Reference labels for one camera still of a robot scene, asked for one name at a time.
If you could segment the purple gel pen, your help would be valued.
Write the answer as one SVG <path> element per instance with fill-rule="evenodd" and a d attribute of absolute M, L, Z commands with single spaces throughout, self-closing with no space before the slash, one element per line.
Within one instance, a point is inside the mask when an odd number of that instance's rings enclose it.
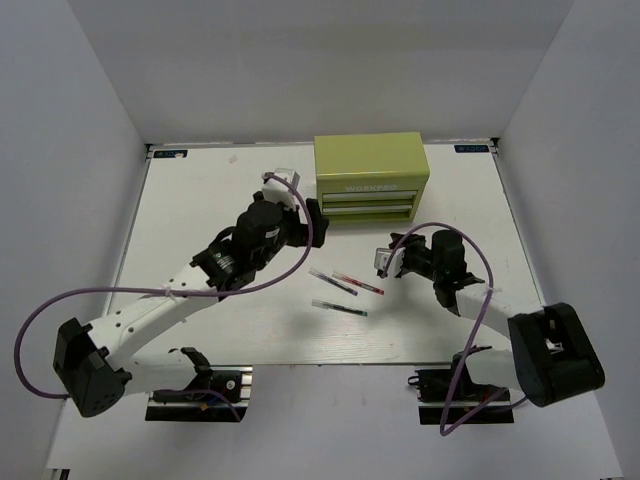
<path fill-rule="evenodd" d="M 326 283 L 328 283 L 328 284 L 340 289 L 343 292 L 346 292 L 346 293 L 348 293 L 350 295 L 353 295 L 353 296 L 357 296 L 358 295 L 358 292 L 356 290 L 354 290 L 353 288 L 350 288 L 350 287 L 346 286 L 345 284 L 339 282 L 338 280 L 336 280 L 336 279 L 334 279 L 334 278 L 326 275 L 325 273 L 320 272 L 320 271 L 318 271 L 318 270 L 316 270 L 314 268 L 310 268 L 309 269 L 309 274 L 314 276 L 315 278 L 323 281 L 323 282 L 326 282 Z"/>

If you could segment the red gel pen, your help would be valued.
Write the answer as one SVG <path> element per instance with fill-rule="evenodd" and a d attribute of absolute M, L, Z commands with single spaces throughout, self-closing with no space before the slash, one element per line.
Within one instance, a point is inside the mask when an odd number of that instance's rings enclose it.
<path fill-rule="evenodd" d="M 377 295 L 384 295 L 385 294 L 383 289 L 378 288 L 376 286 L 373 286 L 371 284 L 368 284 L 366 282 L 363 282 L 361 280 L 358 280 L 358 279 L 353 278 L 353 277 L 348 276 L 348 275 L 344 275 L 344 274 L 341 274 L 341 273 L 338 273 L 338 272 L 333 272 L 332 273 L 332 277 L 335 278 L 336 280 L 340 280 L 340 281 L 346 282 L 346 283 L 348 283 L 350 285 L 353 285 L 353 286 L 356 286 L 356 287 L 361 288 L 363 290 L 375 293 Z"/>

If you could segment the green metal drawer chest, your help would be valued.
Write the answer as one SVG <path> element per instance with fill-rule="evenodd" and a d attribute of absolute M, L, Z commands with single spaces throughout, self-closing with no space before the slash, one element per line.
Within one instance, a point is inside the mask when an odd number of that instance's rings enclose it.
<path fill-rule="evenodd" d="M 430 177 L 430 166 L 418 132 L 324 135 L 314 139 L 316 196 L 326 207 L 410 205 L 409 218 L 336 218 L 333 222 L 410 222 L 414 219 Z M 417 191 L 409 200 L 324 202 L 325 193 Z"/>

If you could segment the green gel pen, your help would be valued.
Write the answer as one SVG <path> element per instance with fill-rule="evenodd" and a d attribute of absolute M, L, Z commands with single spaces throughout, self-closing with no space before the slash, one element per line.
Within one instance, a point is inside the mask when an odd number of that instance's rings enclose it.
<path fill-rule="evenodd" d="M 327 302 L 327 301 L 317 300 L 317 299 L 312 300 L 311 301 L 311 305 L 313 307 L 316 307 L 316 308 L 321 308 L 321 309 L 325 309 L 325 310 L 332 310 L 332 311 L 338 311 L 338 312 L 351 314 L 351 315 L 356 315 L 356 316 L 360 316 L 360 317 L 367 317 L 368 316 L 368 312 L 365 311 L 365 310 L 352 308 L 352 307 L 347 307 L 347 306 L 343 306 L 343 305 L 339 305 L 339 304 L 335 304 L 335 303 L 331 303 L 331 302 Z"/>

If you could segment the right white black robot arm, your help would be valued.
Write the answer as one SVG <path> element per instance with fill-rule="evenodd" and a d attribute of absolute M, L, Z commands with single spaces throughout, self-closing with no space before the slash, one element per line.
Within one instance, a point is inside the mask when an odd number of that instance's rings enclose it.
<path fill-rule="evenodd" d="M 431 281 L 438 303 L 453 315 L 507 338 L 498 350 L 469 338 L 451 362 L 450 389 L 455 396 L 477 397 L 487 385 L 522 392 L 538 407 L 603 387 L 605 372 L 575 309 L 567 303 L 522 304 L 468 270 L 471 241 L 453 229 L 431 238 L 417 233 L 391 236 L 377 249 L 374 266 L 381 278 L 414 273 Z"/>

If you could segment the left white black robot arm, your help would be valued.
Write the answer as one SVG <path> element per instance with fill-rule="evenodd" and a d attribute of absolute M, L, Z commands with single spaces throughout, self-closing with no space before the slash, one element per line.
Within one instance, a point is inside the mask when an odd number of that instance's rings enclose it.
<path fill-rule="evenodd" d="M 248 290 L 283 248 L 322 247 L 328 226 L 315 199 L 297 207 L 256 193 L 235 225 L 161 289 L 86 324 L 75 318 L 63 323 L 53 369 L 79 414 L 95 417 L 136 393 L 168 391 L 191 399 L 211 394 L 211 369 L 195 348 L 180 347 L 159 360 L 141 349 L 189 316 Z"/>

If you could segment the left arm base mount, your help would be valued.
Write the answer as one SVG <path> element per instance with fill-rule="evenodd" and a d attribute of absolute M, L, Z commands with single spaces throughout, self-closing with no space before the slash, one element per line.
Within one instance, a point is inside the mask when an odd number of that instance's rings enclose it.
<path fill-rule="evenodd" d="M 147 402 L 149 422 L 240 423 L 251 398 L 253 368 L 204 369 L 180 393 L 153 392 Z"/>

